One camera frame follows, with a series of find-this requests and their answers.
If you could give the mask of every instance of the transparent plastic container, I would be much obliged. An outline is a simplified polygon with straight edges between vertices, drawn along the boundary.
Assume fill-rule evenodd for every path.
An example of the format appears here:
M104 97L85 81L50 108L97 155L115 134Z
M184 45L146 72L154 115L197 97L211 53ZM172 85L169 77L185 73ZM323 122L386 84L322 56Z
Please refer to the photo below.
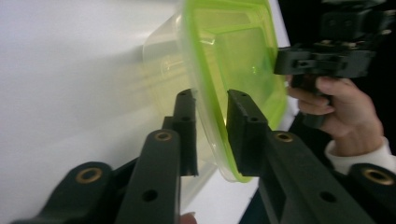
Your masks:
M238 173L228 142L227 90L249 94L276 129L287 106L285 80L273 74L276 54L267 0L185 0L144 45L148 87L159 110L172 114L176 95L193 89L199 157L210 161L210 145L229 181L250 177Z

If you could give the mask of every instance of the screw hole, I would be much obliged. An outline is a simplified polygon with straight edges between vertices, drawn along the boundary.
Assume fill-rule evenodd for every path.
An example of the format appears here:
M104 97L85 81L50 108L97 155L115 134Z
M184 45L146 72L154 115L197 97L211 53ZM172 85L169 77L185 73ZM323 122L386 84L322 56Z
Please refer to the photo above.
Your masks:
M293 138L286 134L286 133L278 133L276 135L277 140L282 141L282 142L291 142L293 141Z
M335 198L335 196L332 195L330 192L323 191L323 192L321 192L321 193L319 194L319 196L320 196L320 198L321 198L323 201L326 201L326 202L328 202L328 203L335 203L335 202L337 202L337 199Z
M142 194L143 201L149 203L158 198L158 193L154 189L149 189Z
M364 176L371 181L381 185L393 185L394 180L389 175L375 169L366 169L363 171Z
M155 135L155 138L158 141L168 141L169 139L172 138L172 134L170 134L170 133L157 133Z
M308 66L308 63L302 62L302 63L299 63L299 65L300 65L300 67L307 67L307 66Z
M76 176L76 181L80 184L90 184L102 176L102 170L96 167L87 168L80 171Z

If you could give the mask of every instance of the human hand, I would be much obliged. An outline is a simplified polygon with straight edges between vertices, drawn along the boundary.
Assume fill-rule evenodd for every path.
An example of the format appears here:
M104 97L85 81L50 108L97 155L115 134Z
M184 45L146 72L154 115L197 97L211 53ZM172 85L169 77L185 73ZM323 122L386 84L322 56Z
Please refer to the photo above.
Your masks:
M368 95L345 78L319 77L316 87L332 97L331 105L325 97L299 88L289 87L289 95L299 100L302 112L326 115L320 129L334 139L334 155L358 156L382 145L382 124Z
M180 224L197 224L197 221L193 213L188 213L180 217Z

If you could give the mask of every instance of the white sleeve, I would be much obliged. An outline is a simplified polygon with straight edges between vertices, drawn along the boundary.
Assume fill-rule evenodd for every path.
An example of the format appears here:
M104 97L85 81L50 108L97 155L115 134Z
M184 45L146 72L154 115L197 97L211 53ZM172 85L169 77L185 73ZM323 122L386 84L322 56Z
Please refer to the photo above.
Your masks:
M381 166L396 174L396 157L390 153L389 142L384 137L384 144L376 151L368 154L352 157L338 157L332 154L335 143L332 140L325 149L326 157L332 162L334 169L341 174L346 175L349 168L356 163L371 163Z

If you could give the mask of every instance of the brass insert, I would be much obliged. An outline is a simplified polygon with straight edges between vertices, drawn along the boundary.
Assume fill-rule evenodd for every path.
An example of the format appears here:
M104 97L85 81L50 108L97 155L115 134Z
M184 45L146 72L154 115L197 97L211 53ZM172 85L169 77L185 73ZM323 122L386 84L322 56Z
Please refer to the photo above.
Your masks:
M367 179L369 179L377 184L393 185L395 183L395 181L394 181L394 179L392 179L392 177L390 177L386 173L379 171L379 170L364 169L363 174Z
M172 134L170 134L170 133L161 132L161 133L155 134L155 139L157 139L158 141L168 141L171 138L172 138Z
M102 170L99 168L87 168L80 171L76 176L76 181L80 184L90 184L102 176Z
M293 138L287 133L277 133L275 135L276 139L282 142L292 142Z

